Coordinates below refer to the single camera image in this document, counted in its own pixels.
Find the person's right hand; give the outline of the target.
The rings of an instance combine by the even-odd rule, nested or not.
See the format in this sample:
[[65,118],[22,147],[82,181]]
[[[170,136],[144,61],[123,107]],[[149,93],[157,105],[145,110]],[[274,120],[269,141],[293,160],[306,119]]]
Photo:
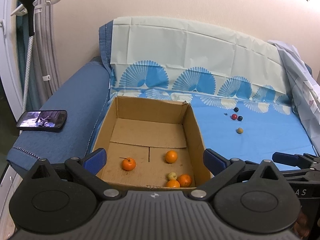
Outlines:
[[308,217],[301,211],[293,226],[293,232],[300,239],[308,237],[310,229],[308,227]]

